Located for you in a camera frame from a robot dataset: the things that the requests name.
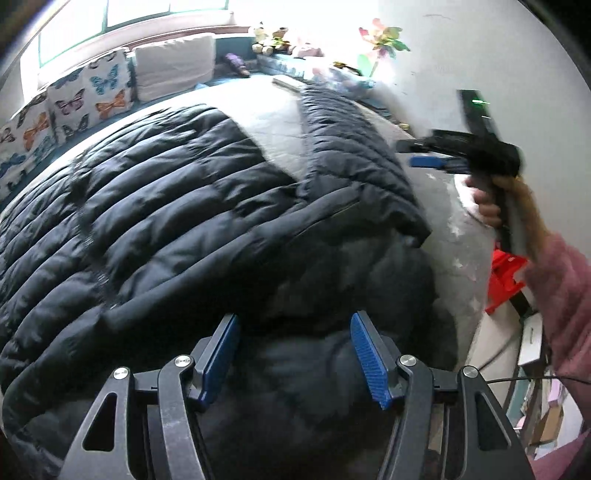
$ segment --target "cardboard box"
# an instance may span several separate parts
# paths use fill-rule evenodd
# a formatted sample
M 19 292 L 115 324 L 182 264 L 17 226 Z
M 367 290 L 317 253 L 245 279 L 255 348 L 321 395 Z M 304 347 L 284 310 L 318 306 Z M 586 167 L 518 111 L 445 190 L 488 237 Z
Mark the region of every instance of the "cardboard box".
M 552 405 L 535 426 L 530 445 L 554 442 L 560 433 L 563 419 L 562 405 Z

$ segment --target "pink sleeve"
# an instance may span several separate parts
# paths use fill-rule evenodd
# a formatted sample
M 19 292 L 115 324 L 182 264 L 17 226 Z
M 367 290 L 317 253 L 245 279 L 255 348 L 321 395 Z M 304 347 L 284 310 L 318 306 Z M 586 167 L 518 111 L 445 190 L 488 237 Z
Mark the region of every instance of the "pink sleeve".
M 591 380 L 591 268 L 587 259 L 560 235 L 552 235 L 525 279 L 544 319 L 556 374 Z M 564 384 L 585 421 L 591 421 L 591 385 L 568 380 Z

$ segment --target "butterfly print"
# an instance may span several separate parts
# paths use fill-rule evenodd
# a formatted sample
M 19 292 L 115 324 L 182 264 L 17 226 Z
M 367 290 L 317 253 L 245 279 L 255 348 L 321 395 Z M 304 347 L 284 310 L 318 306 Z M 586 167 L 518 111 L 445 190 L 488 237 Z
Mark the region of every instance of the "butterfly print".
M 121 90 L 112 102 L 97 103 L 95 106 L 100 119 L 107 120 L 113 108 L 125 108 L 125 90 Z
M 84 70 L 84 67 L 80 67 L 77 70 L 74 70 L 73 72 L 69 73 L 68 75 L 66 75 L 65 77 L 62 77 L 59 80 L 56 80 L 55 82 L 53 82 L 51 84 L 52 87 L 55 87 L 57 89 L 62 88 L 66 83 L 68 82 L 74 82 L 75 80 L 78 79 L 78 77 L 80 76 L 80 72 Z
M 95 68 L 97 68 L 97 67 L 99 66 L 99 62 L 100 62 L 102 59 L 106 59 L 106 61 L 111 61 L 111 60 L 113 60 L 113 59 L 115 58 L 115 56 L 116 56 L 116 55 L 117 55 L 117 52 L 115 52 L 115 51 L 112 51 L 112 52 L 108 53 L 107 55 L 104 55 L 104 56 L 102 56 L 102 57 L 100 57 L 100 58 L 96 59 L 95 61 L 91 61 L 91 62 L 88 64 L 88 68 L 90 68 L 90 69 L 93 69 L 93 70 L 94 70 Z
M 74 95 L 72 100 L 58 100 L 56 103 L 56 107 L 61 110 L 62 115 L 70 115 L 75 110 L 80 110 L 82 105 L 84 105 L 84 88 L 78 90 L 78 92 Z
M 92 86 L 95 88 L 96 93 L 98 95 L 104 95 L 106 87 L 109 87 L 111 90 L 115 90 L 117 87 L 117 75 L 119 74 L 119 65 L 115 65 L 111 68 L 111 71 L 107 75 L 107 78 L 102 79 L 100 77 L 90 77 L 90 82 Z
M 10 131 L 10 127 L 6 127 L 4 129 L 4 133 L 0 134 L 0 143 L 14 142 L 15 140 L 16 140 L 16 138 L 14 137 L 12 132 Z
M 62 125 L 61 128 L 64 131 L 64 135 L 66 136 L 66 141 L 69 142 L 70 139 L 76 135 L 77 133 L 83 132 L 88 128 L 88 113 L 82 117 L 80 123 L 78 124 L 78 128 L 76 130 L 72 130 L 67 125 Z
M 37 123 L 32 128 L 25 130 L 22 135 L 22 139 L 25 141 L 25 150 L 29 151 L 31 149 L 37 134 L 46 128 L 49 128 L 49 119 L 47 113 L 42 112 L 39 114 Z
M 31 100 L 28 104 L 22 107 L 21 111 L 18 113 L 17 128 L 20 128 L 22 123 L 25 121 L 25 117 L 27 116 L 29 109 L 34 105 L 39 105 L 40 103 L 44 102 L 46 98 L 47 90 L 45 92 L 41 92 L 39 95 L 33 98 L 33 100 Z
M 0 163 L 0 177 L 3 177 L 4 174 L 11 167 L 14 167 L 15 165 L 20 165 L 26 159 L 27 158 L 25 157 L 25 155 L 19 155 L 18 153 L 13 153 L 12 157 L 10 157 L 8 160 L 4 160 Z
M 35 165 L 38 165 L 41 160 L 43 160 L 46 156 L 48 156 L 53 147 L 56 146 L 56 141 L 53 140 L 53 135 L 47 135 L 41 144 L 33 150 L 33 157 L 35 157 Z

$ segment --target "red object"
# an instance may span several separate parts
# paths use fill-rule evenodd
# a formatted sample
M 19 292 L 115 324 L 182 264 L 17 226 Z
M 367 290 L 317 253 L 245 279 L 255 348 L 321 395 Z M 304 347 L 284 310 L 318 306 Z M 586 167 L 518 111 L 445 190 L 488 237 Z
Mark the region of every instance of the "red object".
M 525 282 L 516 282 L 513 275 L 527 264 L 527 259 L 496 249 L 492 254 L 492 272 L 488 284 L 487 314 L 494 313 L 499 305 L 525 287 Z

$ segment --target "windowsill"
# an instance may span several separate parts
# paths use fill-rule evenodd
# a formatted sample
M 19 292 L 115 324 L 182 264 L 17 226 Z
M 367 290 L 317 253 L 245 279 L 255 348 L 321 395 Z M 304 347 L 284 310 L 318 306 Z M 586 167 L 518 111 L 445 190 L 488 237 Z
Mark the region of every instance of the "windowsill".
M 114 48 L 127 46 L 132 49 L 149 41 L 161 41 L 175 38 L 175 35 L 181 37 L 199 31 L 231 33 L 227 31 L 227 27 L 235 25 L 234 14 L 228 10 L 187 12 L 126 25 L 90 38 L 46 63 L 38 70 L 37 86 L 47 85 L 77 65 Z

